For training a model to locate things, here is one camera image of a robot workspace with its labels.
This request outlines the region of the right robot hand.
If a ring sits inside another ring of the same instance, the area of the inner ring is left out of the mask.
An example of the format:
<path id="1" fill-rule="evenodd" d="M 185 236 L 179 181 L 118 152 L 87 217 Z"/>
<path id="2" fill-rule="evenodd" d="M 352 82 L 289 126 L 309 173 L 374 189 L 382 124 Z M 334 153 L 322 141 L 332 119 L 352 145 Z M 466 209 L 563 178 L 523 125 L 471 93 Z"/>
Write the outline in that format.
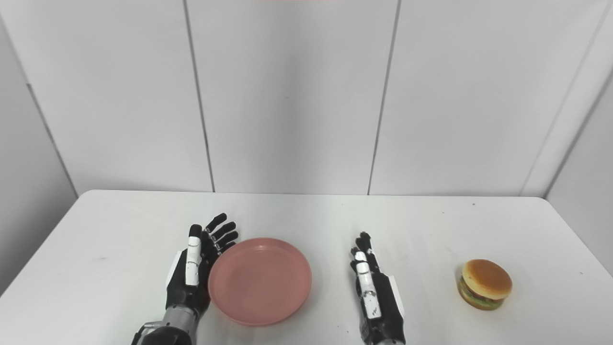
<path id="1" fill-rule="evenodd" d="M 366 345 L 405 345 L 404 310 L 396 280 L 381 271 L 369 233 L 362 231 L 355 238 L 351 256 L 362 341 Z"/>

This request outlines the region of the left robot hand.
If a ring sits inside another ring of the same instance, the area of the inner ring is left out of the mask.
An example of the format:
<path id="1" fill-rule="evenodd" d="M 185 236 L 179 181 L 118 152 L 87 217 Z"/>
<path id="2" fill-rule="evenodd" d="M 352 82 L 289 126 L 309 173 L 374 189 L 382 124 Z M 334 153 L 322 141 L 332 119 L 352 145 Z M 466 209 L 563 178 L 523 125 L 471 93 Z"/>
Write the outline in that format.
<path id="1" fill-rule="evenodd" d="M 237 240 L 237 225 L 227 221 L 226 213 L 206 226 L 191 225 L 187 247 L 179 253 L 167 282 L 166 308 L 184 306 L 201 317 L 211 301 L 208 279 L 213 265 Z"/>

